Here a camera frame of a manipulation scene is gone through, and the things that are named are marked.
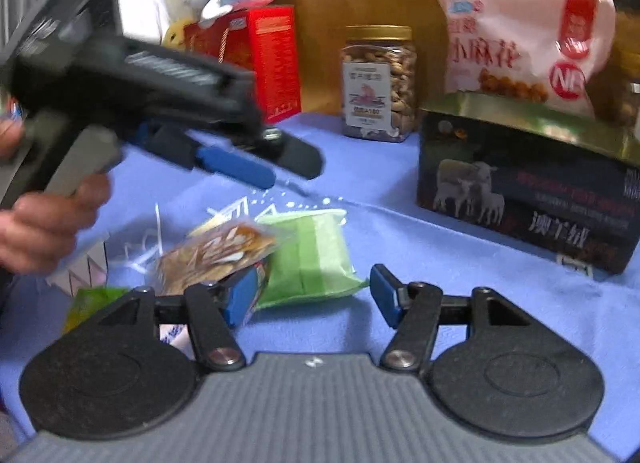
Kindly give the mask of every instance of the green snack package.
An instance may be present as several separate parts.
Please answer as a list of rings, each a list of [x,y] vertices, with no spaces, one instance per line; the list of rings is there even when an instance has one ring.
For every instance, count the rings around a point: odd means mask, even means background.
[[[99,309],[111,304],[125,293],[127,288],[95,287],[81,288],[76,293],[69,313],[66,315],[63,334],[68,333],[73,328],[87,320]]]
[[[269,282],[255,309],[353,295],[367,286],[353,271],[340,222],[340,209],[262,216],[260,224],[293,237],[268,258]]]

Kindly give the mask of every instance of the jar label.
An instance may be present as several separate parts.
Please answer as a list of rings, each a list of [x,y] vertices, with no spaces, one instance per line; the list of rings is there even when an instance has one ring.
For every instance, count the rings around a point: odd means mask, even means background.
[[[391,132],[391,66],[344,62],[344,115],[347,125]]]

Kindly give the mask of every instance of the white packaging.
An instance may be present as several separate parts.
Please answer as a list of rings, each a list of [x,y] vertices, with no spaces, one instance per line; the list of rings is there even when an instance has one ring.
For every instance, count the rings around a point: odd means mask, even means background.
[[[593,117],[585,85],[609,58],[613,0],[438,0],[445,90],[514,96]]]

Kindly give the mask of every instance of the red gift box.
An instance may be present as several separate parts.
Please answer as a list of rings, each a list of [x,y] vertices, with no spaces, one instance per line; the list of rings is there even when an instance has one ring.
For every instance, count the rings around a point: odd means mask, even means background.
[[[191,51],[255,73],[255,97],[266,123],[300,112],[300,76],[293,6],[265,6],[229,13],[202,29],[184,28]]]

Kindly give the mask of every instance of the human hand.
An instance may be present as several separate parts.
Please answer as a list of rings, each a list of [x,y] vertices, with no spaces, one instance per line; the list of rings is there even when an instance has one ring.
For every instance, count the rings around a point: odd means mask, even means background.
[[[22,139],[19,123],[0,122],[0,156],[10,157]],[[106,175],[87,177],[71,197],[30,192],[12,210],[0,211],[0,265],[16,274],[47,274],[76,247],[76,234],[95,223],[111,196]]]

